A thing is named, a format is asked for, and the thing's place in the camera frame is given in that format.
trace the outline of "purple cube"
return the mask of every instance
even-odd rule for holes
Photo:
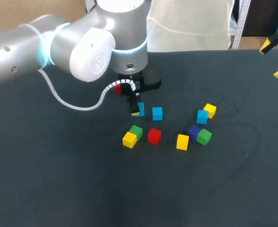
[[[201,132],[202,129],[193,125],[188,129],[187,134],[189,135],[189,139],[191,141],[197,141],[197,135]]]

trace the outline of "cube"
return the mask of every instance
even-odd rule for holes
[[[208,118],[212,119],[216,111],[216,106],[207,103],[204,110],[208,112]]]
[[[135,125],[131,127],[129,132],[137,136],[137,141],[139,141],[143,135],[143,129]]]
[[[211,135],[211,132],[207,131],[206,129],[202,129],[201,132],[197,135],[197,141],[205,146],[210,141]]]
[[[153,121],[162,121],[163,120],[162,107],[153,107],[152,108],[152,120]]]
[[[158,145],[161,140],[162,132],[157,129],[151,129],[148,133],[148,142],[154,145]]]
[[[144,103],[138,103],[140,113],[136,117],[144,117],[145,116],[145,108],[144,108]]]
[[[127,132],[123,137],[122,142],[124,146],[133,148],[135,143],[137,142],[137,136],[130,132]]]
[[[177,140],[177,149],[187,150],[188,141],[189,141],[189,136],[179,134]]]
[[[193,125],[188,129],[187,134],[189,135],[189,139],[191,141],[197,141],[197,135],[201,132],[202,129]]]
[[[208,112],[206,110],[199,110],[197,112],[197,123],[207,124]]]

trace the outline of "green cube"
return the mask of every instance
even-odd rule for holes
[[[143,135],[143,129],[138,127],[138,126],[135,126],[133,125],[131,127],[131,129],[129,130],[130,133],[134,134],[137,136],[137,141],[139,141],[139,139],[142,137]]]
[[[211,135],[211,132],[207,131],[206,129],[202,129],[197,135],[197,141],[205,146],[210,141]]]

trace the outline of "held blue cube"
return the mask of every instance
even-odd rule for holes
[[[152,108],[152,120],[153,121],[162,121],[163,120],[162,107],[153,107]]]
[[[197,123],[206,124],[208,119],[208,112],[205,110],[199,110],[197,112]]]
[[[197,141],[197,135],[201,132],[202,129],[193,125],[188,129],[187,134],[189,135],[189,139],[191,141]]]
[[[145,116],[145,109],[144,109],[144,103],[138,103],[140,113],[136,117],[144,117]]]

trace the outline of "brown wall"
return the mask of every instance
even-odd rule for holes
[[[44,14],[56,14],[72,22],[85,13],[82,0],[0,0],[0,30],[15,28]]]

